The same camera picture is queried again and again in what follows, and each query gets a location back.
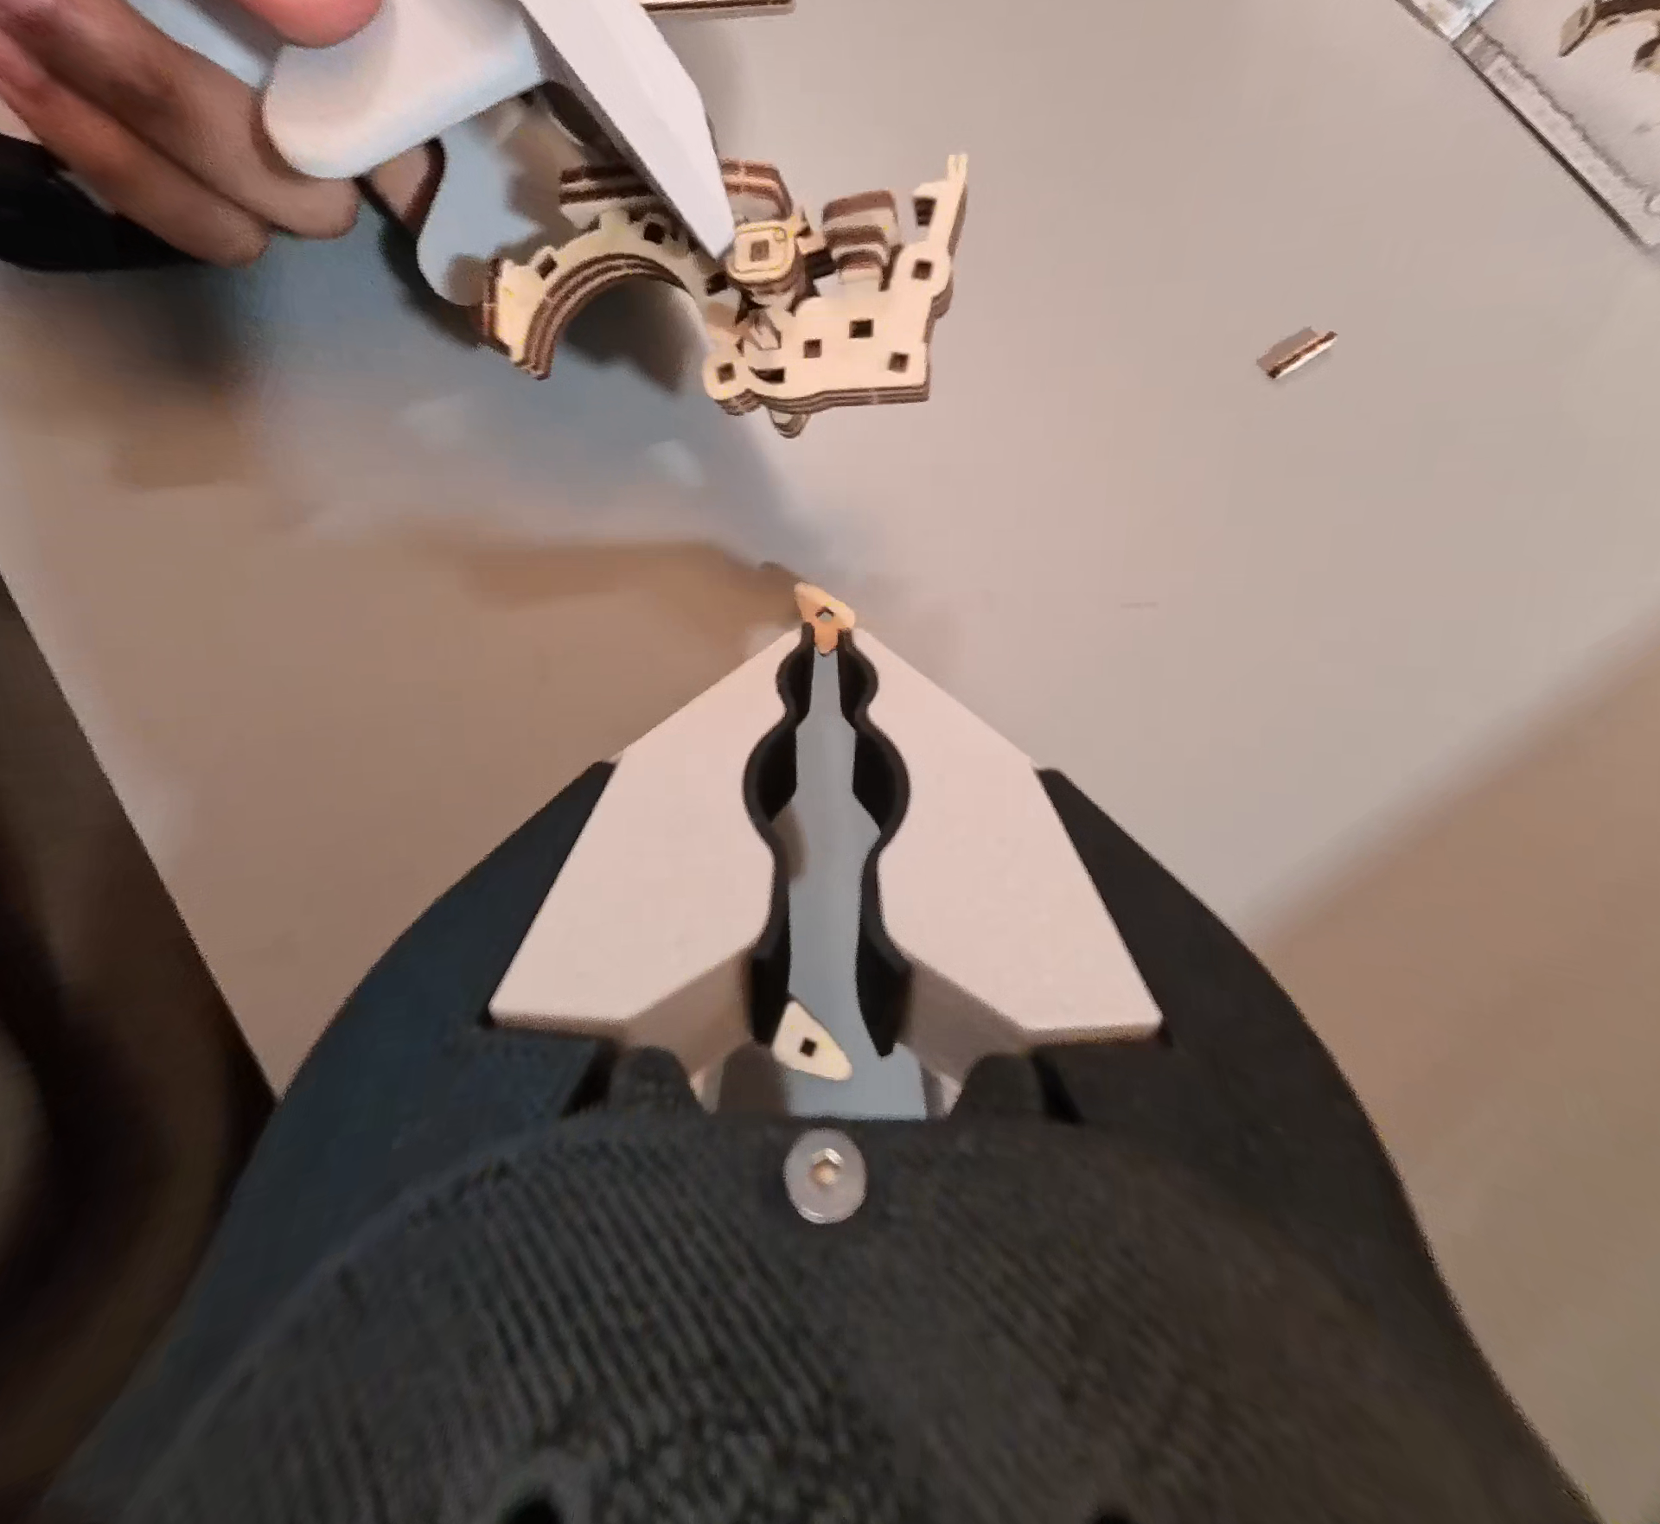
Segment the person's left hand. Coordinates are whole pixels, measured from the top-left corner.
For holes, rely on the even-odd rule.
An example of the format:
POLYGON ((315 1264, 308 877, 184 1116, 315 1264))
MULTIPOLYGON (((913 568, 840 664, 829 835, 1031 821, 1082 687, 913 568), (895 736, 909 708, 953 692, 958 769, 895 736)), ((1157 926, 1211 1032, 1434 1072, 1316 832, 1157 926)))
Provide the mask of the person's left hand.
MULTIPOLYGON (((334 45, 383 0, 233 0, 282 42, 334 45)), ((425 146, 367 185, 315 179, 273 150, 255 92, 126 0, 3 0, 4 104, 114 214, 208 265, 254 265, 271 239, 327 240, 364 197, 407 227, 440 157, 425 146)))

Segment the person's olive clothing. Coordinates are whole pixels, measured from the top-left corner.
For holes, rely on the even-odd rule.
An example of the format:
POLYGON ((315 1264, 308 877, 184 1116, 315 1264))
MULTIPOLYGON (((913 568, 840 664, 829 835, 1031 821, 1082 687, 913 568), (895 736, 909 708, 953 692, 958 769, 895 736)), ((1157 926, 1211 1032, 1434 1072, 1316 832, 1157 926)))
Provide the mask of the person's olive clothing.
POLYGON ((4 591, 4 1515, 29 1512, 177 1309, 273 1104, 4 591))

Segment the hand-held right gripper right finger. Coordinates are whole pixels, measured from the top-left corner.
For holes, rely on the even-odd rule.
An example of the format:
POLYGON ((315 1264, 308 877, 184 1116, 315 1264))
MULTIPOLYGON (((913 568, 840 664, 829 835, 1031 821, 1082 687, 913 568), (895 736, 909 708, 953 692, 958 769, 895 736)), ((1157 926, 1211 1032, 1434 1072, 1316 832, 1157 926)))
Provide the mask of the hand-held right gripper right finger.
POLYGON ((1031 757, 874 635, 838 643, 860 873, 855 987, 944 1116, 986 1057, 1157 1037, 1160 1009, 1031 757))

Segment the grey desk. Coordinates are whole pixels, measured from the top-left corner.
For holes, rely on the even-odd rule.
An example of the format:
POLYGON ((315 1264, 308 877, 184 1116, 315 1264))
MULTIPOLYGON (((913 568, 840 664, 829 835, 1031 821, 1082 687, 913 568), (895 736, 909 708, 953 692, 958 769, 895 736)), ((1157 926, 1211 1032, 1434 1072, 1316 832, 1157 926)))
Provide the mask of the grey desk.
POLYGON ((927 406, 784 439, 630 314, 534 382, 369 221, 4 274, 4 577, 273 1084, 799 574, 1251 940, 1384 1119, 1654 1091, 1657 263, 1396 0, 676 45, 803 202, 965 150, 927 406))

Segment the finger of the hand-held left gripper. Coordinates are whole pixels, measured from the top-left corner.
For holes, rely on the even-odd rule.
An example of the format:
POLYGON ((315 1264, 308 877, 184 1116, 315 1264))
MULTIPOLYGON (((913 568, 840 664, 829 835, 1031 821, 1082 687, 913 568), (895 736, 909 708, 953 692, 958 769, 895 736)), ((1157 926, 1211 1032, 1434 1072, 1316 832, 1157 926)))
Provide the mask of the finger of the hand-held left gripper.
POLYGON ((533 179, 529 103, 501 103, 442 136, 374 166, 362 185, 414 237, 418 270, 437 296, 475 307, 491 263, 543 234, 545 195, 533 179))
POLYGON ((541 49, 568 70, 609 136, 707 251, 730 251, 731 204, 704 98, 637 0, 503 0, 524 21, 489 24, 487 49, 463 82, 428 82, 404 98, 404 148, 437 138, 540 82, 541 49))

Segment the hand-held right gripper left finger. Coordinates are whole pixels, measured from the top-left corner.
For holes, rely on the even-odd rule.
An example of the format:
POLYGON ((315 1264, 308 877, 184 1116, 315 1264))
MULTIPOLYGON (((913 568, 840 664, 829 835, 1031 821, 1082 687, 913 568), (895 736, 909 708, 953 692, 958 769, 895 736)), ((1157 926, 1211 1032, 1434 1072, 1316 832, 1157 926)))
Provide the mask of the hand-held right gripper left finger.
POLYGON ((765 1048, 794 996, 775 823, 817 657, 801 626, 613 758, 491 1001, 498 1027, 658 1048, 697 1086, 765 1048))

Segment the wooden puzzle model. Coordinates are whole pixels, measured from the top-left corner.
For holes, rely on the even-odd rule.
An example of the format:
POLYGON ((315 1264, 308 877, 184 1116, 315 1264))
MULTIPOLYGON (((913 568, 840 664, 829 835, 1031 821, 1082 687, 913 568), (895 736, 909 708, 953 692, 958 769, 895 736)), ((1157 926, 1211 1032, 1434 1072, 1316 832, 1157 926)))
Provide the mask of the wooden puzzle model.
POLYGON ((970 183, 967 153, 913 193, 871 190, 801 207, 777 166, 723 160, 737 221, 712 256, 629 166, 581 166, 561 178, 576 232, 527 260, 494 258, 477 321, 484 340, 536 378, 550 377, 576 317, 630 282, 684 293, 707 342, 704 383, 731 415, 766 411, 801 434, 822 411, 904 406, 932 394, 932 338, 949 310, 970 183))

